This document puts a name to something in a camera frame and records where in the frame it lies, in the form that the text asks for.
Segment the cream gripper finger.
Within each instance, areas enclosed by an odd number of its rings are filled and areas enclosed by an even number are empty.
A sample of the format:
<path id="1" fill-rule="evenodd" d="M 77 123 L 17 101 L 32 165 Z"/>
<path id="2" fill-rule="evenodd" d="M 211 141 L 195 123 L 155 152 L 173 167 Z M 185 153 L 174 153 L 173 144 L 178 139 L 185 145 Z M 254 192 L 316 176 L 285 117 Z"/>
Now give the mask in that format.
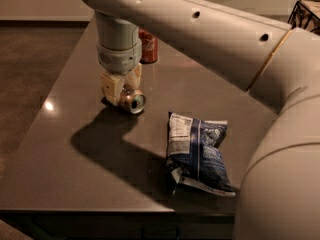
<path id="1" fill-rule="evenodd" d="M 121 75 L 104 72 L 100 75 L 102 92 L 108 102 L 117 106 L 121 92 L 125 84 L 125 78 Z"/>
<path id="2" fill-rule="evenodd" d="M 126 74 L 125 85 L 131 89 L 138 89 L 142 77 L 142 64 L 139 63 L 129 73 Z"/>

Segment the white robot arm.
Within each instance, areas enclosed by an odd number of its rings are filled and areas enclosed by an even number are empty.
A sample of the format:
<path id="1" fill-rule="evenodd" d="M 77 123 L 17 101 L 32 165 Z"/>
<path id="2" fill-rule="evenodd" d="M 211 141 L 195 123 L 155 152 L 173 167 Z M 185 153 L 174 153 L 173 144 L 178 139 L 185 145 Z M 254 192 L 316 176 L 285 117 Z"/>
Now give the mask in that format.
<path id="1" fill-rule="evenodd" d="M 278 112 L 243 177 L 234 239 L 320 240 L 318 36 L 203 0 L 82 1 L 108 72 L 137 66 L 143 28 Z"/>

